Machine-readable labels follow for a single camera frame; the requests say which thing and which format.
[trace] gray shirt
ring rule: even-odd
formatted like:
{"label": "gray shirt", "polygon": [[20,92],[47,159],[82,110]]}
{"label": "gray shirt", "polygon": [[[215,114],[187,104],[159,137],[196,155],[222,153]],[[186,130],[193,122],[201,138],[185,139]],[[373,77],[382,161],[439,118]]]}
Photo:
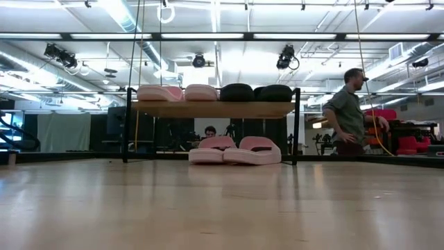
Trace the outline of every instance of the gray shirt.
{"label": "gray shirt", "polygon": [[[359,107],[359,97],[348,91],[344,86],[324,106],[323,110],[333,110],[342,131],[350,133],[357,138],[358,144],[364,142],[364,114]],[[340,140],[336,132],[332,136],[333,142]]]}

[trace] metal frame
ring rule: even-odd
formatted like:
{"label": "metal frame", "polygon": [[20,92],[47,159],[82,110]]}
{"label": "metal frame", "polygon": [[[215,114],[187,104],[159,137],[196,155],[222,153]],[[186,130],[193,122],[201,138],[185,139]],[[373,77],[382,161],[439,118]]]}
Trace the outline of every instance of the metal frame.
{"label": "metal frame", "polygon": [[[255,37],[256,35],[264,35],[271,37]],[[38,32],[0,32],[0,40],[16,40],[16,41],[45,41],[45,42],[139,42],[140,37],[144,36],[147,42],[173,42],[173,41],[256,41],[256,42],[358,42],[357,38],[347,37],[357,33],[315,33],[315,32],[221,32],[221,33],[38,33]],[[163,35],[186,35],[188,37],[170,37],[165,38]],[[443,41],[444,33],[361,33],[361,35],[426,35],[425,38],[370,38],[361,39],[361,42],[433,42]]]}
{"label": "metal frame", "polygon": [[[137,93],[137,91],[131,87],[126,90],[126,109],[125,109],[125,124],[123,127],[123,142],[122,142],[122,160],[124,163],[128,163],[128,159],[130,158],[130,154],[128,152],[128,143],[129,143],[129,135],[130,135],[130,123],[131,123],[131,107],[132,107],[132,95],[133,92]],[[298,163],[298,138],[299,138],[299,113],[300,113],[300,88],[297,87],[293,94],[296,96],[296,101],[294,103],[294,125],[293,125],[293,152],[291,154],[291,164],[295,166]],[[152,156],[153,160],[158,159],[157,154],[157,140],[155,136],[156,128],[157,128],[157,117],[154,117],[154,129],[153,129],[153,154],[145,154],[145,157]]]}

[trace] air vent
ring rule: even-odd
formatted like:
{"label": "air vent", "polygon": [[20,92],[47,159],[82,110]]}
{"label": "air vent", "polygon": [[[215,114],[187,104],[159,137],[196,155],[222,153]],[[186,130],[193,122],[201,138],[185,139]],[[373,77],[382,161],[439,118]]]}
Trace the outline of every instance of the air vent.
{"label": "air vent", "polygon": [[424,106],[433,106],[435,104],[435,99],[431,98],[431,99],[427,99],[424,101]]}
{"label": "air vent", "polygon": [[390,55],[390,60],[398,59],[402,56],[402,43],[398,43],[397,45],[388,49],[388,54]]}

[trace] ceiling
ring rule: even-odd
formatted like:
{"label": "ceiling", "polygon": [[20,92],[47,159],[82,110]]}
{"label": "ceiling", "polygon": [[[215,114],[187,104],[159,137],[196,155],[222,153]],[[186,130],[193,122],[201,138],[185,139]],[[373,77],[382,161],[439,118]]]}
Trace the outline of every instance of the ceiling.
{"label": "ceiling", "polygon": [[[83,0],[34,0],[0,1],[0,31],[10,32],[70,32],[70,33],[117,33],[122,28],[113,19],[110,11],[103,8],[102,1],[89,1],[86,8]],[[130,12],[137,15],[138,2],[122,0],[129,5]],[[211,33],[211,32],[318,32],[347,33],[357,32],[354,0],[306,0],[305,10],[301,11],[302,1],[249,0],[245,10],[245,0],[194,0],[168,1],[174,6],[172,21],[161,24],[157,18],[160,1],[145,1],[140,7],[138,26],[144,33]],[[384,0],[369,0],[370,8],[364,10],[365,0],[357,0],[359,27],[363,33],[443,33],[444,1],[433,0],[434,8],[425,10],[429,1],[396,0],[389,5]],[[170,10],[162,11],[162,18],[168,18]],[[33,58],[47,61],[43,55],[48,42],[3,41],[18,48]],[[95,85],[97,90],[116,91],[119,87],[139,84],[160,84],[164,80],[155,77],[157,71],[151,59],[132,42],[111,42],[107,60],[106,42],[56,42],[57,46],[76,54],[79,65],[84,67],[69,70],[73,81],[83,81]],[[177,63],[176,71],[184,74],[184,83],[206,83],[208,77],[216,77],[215,67],[195,69],[191,66],[196,53],[202,53],[206,60],[215,61],[213,42],[151,42],[154,49],[167,60]],[[298,70],[278,70],[276,61],[286,44],[292,44],[298,52]],[[389,48],[397,42],[363,42],[361,44],[364,64],[372,68],[388,57]],[[351,67],[362,67],[357,42],[218,42],[220,58],[220,86],[229,83],[248,83],[253,86],[285,84],[302,91],[334,91],[342,84],[343,73]],[[133,60],[131,81],[130,64]],[[441,50],[427,55],[429,68],[442,65]],[[106,78],[103,70],[107,67],[118,70],[116,78]],[[65,72],[55,61],[43,69],[59,76]],[[406,63],[382,72],[373,80],[385,85],[396,83],[426,68],[411,69],[407,75]],[[422,84],[424,79],[417,80]],[[396,90],[410,91],[411,84]]]}

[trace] metal pole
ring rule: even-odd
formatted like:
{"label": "metal pole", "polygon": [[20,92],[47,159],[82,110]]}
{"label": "metal pole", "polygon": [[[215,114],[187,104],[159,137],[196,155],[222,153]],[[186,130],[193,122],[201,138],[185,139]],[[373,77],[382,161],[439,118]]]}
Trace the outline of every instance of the metal pole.
{"label": "metal pole", "polygon": [[296,101],[294,103],[294,127],[293,127],[293,153],[291,164],[295,166],[298,163],[298,138],[299,138],[299,112],[300,112],[300,88],[295,89]]}
{"label": "metal pole", "polygon": [[125,110],[125,124],[123,126],[123,151],[122,160],[124,163],[128,162],[128,143],[130,135],[130,124],[131,124],[131,94],[132,88],[128,87],[126,90],[126,110]]}

